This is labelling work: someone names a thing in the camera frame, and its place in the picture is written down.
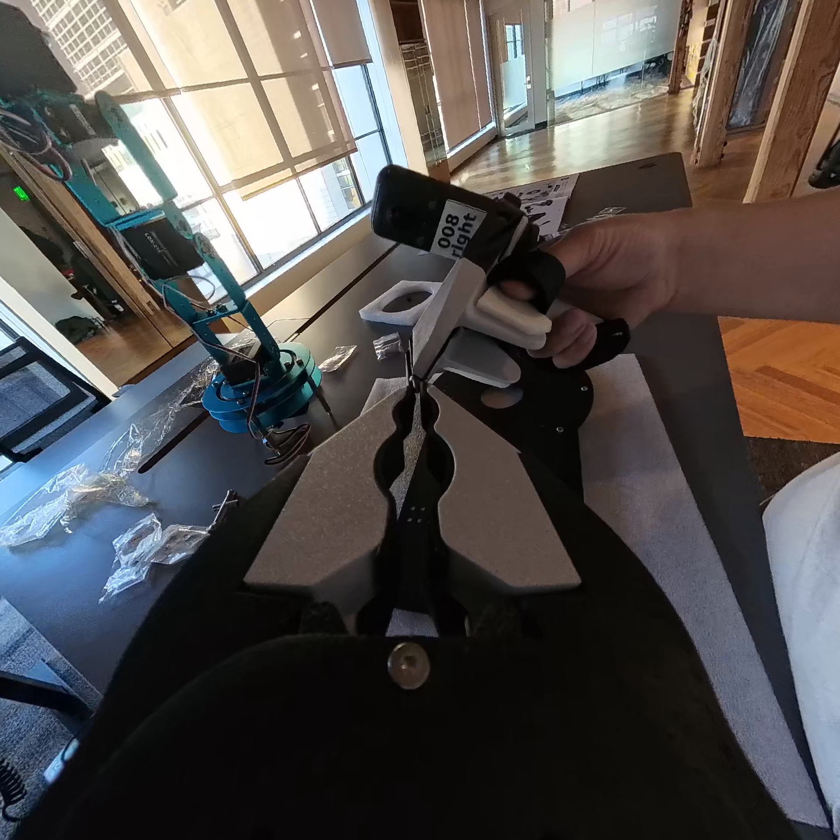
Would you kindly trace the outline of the person's right hand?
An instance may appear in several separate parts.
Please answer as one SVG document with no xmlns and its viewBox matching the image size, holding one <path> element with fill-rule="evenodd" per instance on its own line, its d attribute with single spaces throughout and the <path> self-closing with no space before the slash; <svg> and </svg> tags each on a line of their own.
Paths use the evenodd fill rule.
<svg viewBox="0 0 840 840">
<path fill-rule="evenodd" d="M 552 318 L 543 346 L 530 355 L 569 369 L 594 349 L 595 319 L 621 319 L 634 328 L 651 314 L 678 305 L 679 249 L 687 219 L 686 212 L 672 211 L 585 223 L 559 242 L 499 268 L 501 291 L 520 301 L 531 300 L 536 291 L 526 280 L 526 268 L 545 269 L 551 281 L 563 268 L 554 299 L 567 309 Z"/>
</svg>

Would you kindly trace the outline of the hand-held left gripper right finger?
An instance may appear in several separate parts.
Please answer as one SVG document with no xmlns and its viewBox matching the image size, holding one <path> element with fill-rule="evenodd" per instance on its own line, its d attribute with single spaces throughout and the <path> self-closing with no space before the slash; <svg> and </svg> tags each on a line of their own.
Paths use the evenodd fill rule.
<svg viewBox="0 0 840 840">
<path fill-rule="evenodd" d="M 435 385 L 423 394 L 423 424 L 444 592 L 469 619 L 577 590 L 581 577 L 521 452 Z"/>
</svg>

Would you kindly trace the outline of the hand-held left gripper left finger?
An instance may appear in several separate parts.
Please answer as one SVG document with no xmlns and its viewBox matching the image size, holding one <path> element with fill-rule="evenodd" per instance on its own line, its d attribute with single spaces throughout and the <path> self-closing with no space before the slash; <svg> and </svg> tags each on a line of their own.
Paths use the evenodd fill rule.
<svg viewBox="0 0 840 840">
<path fill-rule="evenodd" d="M 245 574 L 247 593 L 327 603 L 358 632 L 388 630 L 404 563 L 392 485 L 416 404 L 402 388 L 311 452 Z"/>
</svg>

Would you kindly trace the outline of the white foam block with hole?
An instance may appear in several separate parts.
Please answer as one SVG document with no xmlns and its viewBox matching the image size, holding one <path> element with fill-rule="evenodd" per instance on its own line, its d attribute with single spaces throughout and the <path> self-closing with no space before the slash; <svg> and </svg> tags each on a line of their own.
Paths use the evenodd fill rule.
<svg viewBox="0 0 840 840">
<path fill-rule="evenodd" d="M 364 306 L 359 314 L 367 322 L 412 328 L 425 313 L 441 283 L 400 280 Z"/>
</svg>

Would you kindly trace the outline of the large grid window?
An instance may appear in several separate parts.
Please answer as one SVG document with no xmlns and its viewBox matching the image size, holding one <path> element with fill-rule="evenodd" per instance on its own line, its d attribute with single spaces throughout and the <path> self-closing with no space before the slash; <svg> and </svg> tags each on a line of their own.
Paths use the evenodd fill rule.
<svg viewBox="0 0 840 840">
<path fill-rule="evenodd" d="M 121 105 L 239 285 L 332 235 L 391 161 L 361 2 L 14 2 Z"/>
</svg>

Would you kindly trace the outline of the white shirt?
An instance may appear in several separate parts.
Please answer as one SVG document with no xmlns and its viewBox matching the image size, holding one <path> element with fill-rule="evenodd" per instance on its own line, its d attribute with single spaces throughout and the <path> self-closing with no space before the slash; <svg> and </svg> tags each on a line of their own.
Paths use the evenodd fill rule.
<svg viewBox="0 0 840 840">
<path fill-rule="evenodd" d="M 839 831 L 839 454 L 772 498 L 763 527 L 802 726 Z"/>
</svg>

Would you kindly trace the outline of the large clear plastic bag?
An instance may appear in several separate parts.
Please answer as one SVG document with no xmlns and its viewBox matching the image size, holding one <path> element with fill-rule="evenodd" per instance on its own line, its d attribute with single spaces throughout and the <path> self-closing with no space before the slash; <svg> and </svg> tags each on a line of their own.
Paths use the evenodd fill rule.
<svg viewBox="0 0 840 840">
<path fill-rule="evenodd" d="M 74 465 L 49 479 L 2 524 L 1 546 L 17 548 L 43 539 L 56 526 L 68 529 L 99 504 L 142 508 L 149 503 L 125 476 Z"/>
</svg>

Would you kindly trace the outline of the printed instruction sheet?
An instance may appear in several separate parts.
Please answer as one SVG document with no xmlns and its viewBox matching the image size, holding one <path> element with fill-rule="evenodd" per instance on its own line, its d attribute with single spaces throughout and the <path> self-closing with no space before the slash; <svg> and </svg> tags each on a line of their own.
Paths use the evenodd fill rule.
<svg viewBox="0 0 840 840">
<path fill-rule="evenodd" d="M 579 173 L 562 175 L 546 181 L 506 187 L 487 193 L 492 198 L 515 196 L 520 208 L 539 229 L 539 243 L 555 240 L 564 228 L 563 216 Z"/>
</svg>

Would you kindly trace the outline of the glass door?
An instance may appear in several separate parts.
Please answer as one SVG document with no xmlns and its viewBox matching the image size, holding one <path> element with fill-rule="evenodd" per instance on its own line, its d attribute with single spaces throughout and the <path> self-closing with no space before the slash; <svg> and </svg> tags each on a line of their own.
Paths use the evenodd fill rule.
<svg viewBox="0 0 840 840">
<path fill-rule="evenodd" d="M 544 3 L 496 5 L 487 18 L 497 128 L 504 139 L 548 125 Z"/>
</svg>

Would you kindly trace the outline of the white foam mat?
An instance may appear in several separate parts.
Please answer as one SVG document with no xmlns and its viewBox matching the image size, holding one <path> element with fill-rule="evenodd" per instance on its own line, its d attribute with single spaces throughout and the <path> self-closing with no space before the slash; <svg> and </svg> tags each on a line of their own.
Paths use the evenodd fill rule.
<svg viewBox="0 0 840 840">
<path fill-rule="evenodd" d="M 584 502 L 667 595 L 731 731 L 783 812 L 833 838 L 640 363 L 619 355 L 591 382 L 594 405 L 579 432 Z"/>
</svg>

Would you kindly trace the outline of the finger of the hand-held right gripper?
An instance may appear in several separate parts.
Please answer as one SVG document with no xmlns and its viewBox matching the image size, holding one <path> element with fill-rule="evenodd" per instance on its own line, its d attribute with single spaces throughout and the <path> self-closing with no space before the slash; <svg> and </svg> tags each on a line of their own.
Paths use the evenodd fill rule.
<svg viewBox="0 0 840 840">
<path fill-rule="evenodd" d="M 434 364 L 434 380 L 443 373 L 505 388 L 519 382 L 521 370 L 497 341 L 471 329 L 457 329 Z"/>
<path fill-rule="evenodd" d="M 408 378 L 412 383 L 428 382 L 434 376 L 441 353 L 485 278 L 483 269 L 467 259 L 453 264 L 413 326 L 408 353 Z"/>
</svg>

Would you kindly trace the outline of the crumpled clear plastic wrap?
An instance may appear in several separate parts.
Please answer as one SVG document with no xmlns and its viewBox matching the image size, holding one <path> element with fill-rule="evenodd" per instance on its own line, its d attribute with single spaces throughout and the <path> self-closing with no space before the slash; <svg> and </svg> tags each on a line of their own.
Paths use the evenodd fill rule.
<svg viewBox="0 0 840 840">
<path fill-rule="evenodd" d="M 206 359 L 165 390 L 142 416 L 132 420 L 112 443 L 99 471 L 127 478 L 157 453 L 174 434 L 176 422 L 188 410 L 202 407 L 205 390 L 219 372 L 218 363 Z"/>
</svg>

